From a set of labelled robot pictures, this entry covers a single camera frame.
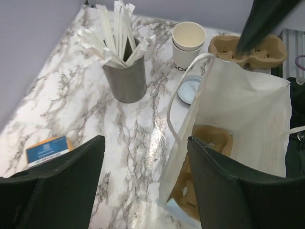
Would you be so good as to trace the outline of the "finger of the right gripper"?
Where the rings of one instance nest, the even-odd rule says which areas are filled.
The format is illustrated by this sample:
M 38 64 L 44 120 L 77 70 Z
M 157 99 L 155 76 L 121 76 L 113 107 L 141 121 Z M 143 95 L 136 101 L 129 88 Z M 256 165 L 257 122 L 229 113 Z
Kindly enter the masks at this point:
M 248 54 L 259 45 L 295 8 L 301 0 L 255 0 L 236 50 Z

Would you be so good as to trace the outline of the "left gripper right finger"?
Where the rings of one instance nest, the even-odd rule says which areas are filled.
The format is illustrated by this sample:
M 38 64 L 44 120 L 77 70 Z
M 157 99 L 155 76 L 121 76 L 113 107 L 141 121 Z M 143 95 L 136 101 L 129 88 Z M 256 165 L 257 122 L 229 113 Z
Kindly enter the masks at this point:
M 260 172 L 192 136 L 187 150 L 203 229 L 304 228 L 304 177 Z

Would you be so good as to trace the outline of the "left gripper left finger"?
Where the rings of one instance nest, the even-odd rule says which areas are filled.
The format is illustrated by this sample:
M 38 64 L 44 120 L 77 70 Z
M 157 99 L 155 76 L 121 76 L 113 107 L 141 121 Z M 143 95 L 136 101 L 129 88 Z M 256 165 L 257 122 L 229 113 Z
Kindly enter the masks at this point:
M 2 229 L 87 229 L 101 174 L 105 137 L 0 179 Z

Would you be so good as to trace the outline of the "white paper bag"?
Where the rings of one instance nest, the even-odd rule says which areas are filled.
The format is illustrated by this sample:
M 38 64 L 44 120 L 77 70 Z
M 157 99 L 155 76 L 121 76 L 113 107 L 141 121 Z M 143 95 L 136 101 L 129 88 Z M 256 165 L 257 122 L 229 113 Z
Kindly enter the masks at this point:
M 205 53 L 209 64 L 161 175 L 159 205 L 181 221 L 202 229 L 187 143 L 196 137 L 211 149 L 247 167 L 286 177 L 289 136 L 305 127 L 290 127 L 290 82 L 265 73 L 249 72 L 238 64 Z

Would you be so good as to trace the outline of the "brown cardboard cup carrier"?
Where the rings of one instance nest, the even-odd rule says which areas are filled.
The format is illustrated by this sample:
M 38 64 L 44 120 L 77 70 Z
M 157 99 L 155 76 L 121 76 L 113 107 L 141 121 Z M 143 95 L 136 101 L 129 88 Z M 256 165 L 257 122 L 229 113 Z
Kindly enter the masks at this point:
M 215 36 L 210 41 L 208 51 L 217 58 L 234 62 L 241 67 L 248 64 L 251 69 L 275 68 L 280 66 L 287 58 L 285 45 L 277 36 L 268 35 L 262 43 L 248 54 L 243 55 L 239 55 L 236 51 L 239 40 L 240 37 L 238 36 Z

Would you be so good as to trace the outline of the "small blue orange box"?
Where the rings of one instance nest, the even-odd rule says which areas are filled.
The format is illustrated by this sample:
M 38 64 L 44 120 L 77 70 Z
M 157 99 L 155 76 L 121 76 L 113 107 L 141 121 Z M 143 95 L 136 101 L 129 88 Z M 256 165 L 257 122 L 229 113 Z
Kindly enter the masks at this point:
M 53 137 L 41 141 L 26 149 L 27 167 L 36 167 L 73 149 L 73 144 L 66 136 Z

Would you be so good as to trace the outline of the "grey straw holder cup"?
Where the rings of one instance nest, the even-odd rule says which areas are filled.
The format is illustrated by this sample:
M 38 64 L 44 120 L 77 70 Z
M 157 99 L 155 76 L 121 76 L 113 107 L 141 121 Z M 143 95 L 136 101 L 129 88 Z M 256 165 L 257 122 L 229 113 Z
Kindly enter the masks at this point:
M 147 84 L 144 57 L 128 67 L 115 68 L 104 65 L 102 68 L 116 100 L 131 104 L 145 96 Z

